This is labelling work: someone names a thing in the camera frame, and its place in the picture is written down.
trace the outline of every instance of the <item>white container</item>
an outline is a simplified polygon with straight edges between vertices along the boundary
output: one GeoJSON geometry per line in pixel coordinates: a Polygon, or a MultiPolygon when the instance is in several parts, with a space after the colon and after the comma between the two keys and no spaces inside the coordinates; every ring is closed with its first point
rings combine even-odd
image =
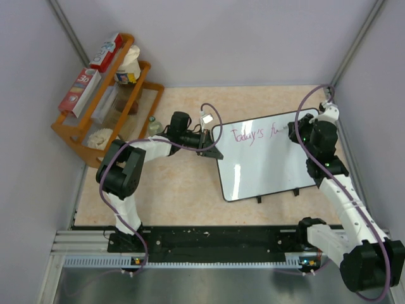
{"type": "Polygon", "coordinates": [[[139,47],[131,46],[122,64],[118,67],[114,79],[120,84],[134,84],[140,76],[138,63],[139,47]]]}

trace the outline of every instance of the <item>metal corner post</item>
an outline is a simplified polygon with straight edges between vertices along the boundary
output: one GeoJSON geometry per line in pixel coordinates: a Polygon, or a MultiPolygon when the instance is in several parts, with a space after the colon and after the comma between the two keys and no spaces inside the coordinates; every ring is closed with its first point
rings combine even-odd
{"type": "Polygon", "coordinates": [[[386,4],[387,0],[376,0],[373,7],[371,8],[371,11],[369,12],[366,20],[364,21],[364,24],[361,26],[360,31],[358,32],[355,40],[353,41],[351,47],[349,48],[348,52],[344,56],[344,59],[342,60],[342,63],[339,65],[335,75],[333,76],[332,81],[330,84],[332,84],[334,87],[336,87],[342,78],[343,74],[347,70],[347,67],[350,65],[350,62],[356,55],[360,45],[364,41],[366,35],[370,32],[370,29],[372,25],[375,23],[376,19],[382,12],[384,5],[386,4]]]}
{"type": "Polygon", "coordinates": [[[83,66],[87,67],[89,65],[90,59],[87,56],[86,52],[82,44],[80,43],[79,39],[77,38],[72,26],[70,25],[65,13],[63,12],[61,6],[59,5],[58,0],[46,0],[53,13],[55,14],[56,18],[59,20],[62,29],[65,31],[66,36],[69,38],[74,50],[76,51],[77,55],[80,58],[80,61],[83,63],[83,66]]]}

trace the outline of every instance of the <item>metal floor panel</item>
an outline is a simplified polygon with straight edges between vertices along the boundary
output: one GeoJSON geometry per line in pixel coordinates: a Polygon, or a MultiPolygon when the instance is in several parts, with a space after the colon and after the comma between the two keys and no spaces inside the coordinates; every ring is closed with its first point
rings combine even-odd
{"type": "MultiPolygon", "coordinates": [[[[63,269],[66,289],[76,292],[106,269],[63,269]]],[[[69,298],[58,287],[54,304],[364,304],[329,265],[316,276],[263,269],[146,269],[132,279],[108,274],[69,298]]],[[[366,293],[376,296],[380,291],[366,293]]],[[[389,294],[381,304],[393,304],[389,294]]]]}

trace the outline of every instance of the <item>white board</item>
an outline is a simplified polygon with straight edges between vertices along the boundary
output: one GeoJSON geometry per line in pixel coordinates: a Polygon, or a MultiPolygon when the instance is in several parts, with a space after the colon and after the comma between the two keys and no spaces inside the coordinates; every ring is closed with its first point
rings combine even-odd
{"type": "MultiPolygon", "coordinates": [[[[317,109],[300,112],[299,118],[317,109]]],[[[296,112],[226,123],[216,147],[223,154],[218,160],[225,201],[236,201],[315,185],[306,169],[307,156],[299,144],[288,138],[289,122],[296,112]]],[[[213,128],[214,140],[220,133],[213,128]]]]}

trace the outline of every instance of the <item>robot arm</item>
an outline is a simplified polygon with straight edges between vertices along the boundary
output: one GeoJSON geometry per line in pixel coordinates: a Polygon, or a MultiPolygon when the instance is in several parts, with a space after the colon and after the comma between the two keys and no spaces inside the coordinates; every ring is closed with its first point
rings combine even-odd
{"type": "MultiPolygon", "coordinates": [[[[350,192],[356,206],[333,179],[320,170],[314,161],[308,159],[308,174],[333,204],[347,237],[336,234],[319,218],[304,218],[300,221],[297,237],[303,246],[319,248],[338,265],[349,290],[362,291],[383,287],[386,273],[382,251],[369,225],[359,214],[357,209],[360,208],[387,250],[390,260],[390,285],[398,285],[405,260],[405,247],[400,241],[390,240],[377,226],[354,190],[349,172],[339,157],[335,156],[335,122],[339,118],[339,110],[332,103],[321,104],[320,110],[322,113],[317,117],[306,115],[299,120],[299,133],[308,151],[350,192]]],[[[290,139],[298,143],[294,123],[290,122],[288,128],[290,139]]]]}
{"type": "MultiPolygon", "coordinates": [[[[209,118],[209,116],[202,116],[201,124],[206,123],[205,118],[209,118]]],[[[103,184],[103,191],[107,193],[111,204],[118,211],[118,214],[115,215],[118,230],[125,234],[134,234],[118,219],[118,215],[135,231],[142,224],[137,213],[134,192],[137,189],[145,162],[176,153],[180,148],[173,146],[169,141],[195,149],[202,149],[213,144],[208,130],[204,131],[203,128],[199,132],[188,130],[190,121],[188,114],[175,112],[171,117],[170,125],[167,126],[166,133],[150,137],[149,141],[135,142],[126,147],[117,158],[117,163],[109,170],[103,184]]],[[[111,159],[124,144],[125,142],[121,140],[115,140],[111,143],[96,174],[98,183],[100,183],[101,177],[104,175],[111,159]]],[[[203,152],[197,152],[197,154],[223,159],[223,155],[215,147],[203,152]]]]}

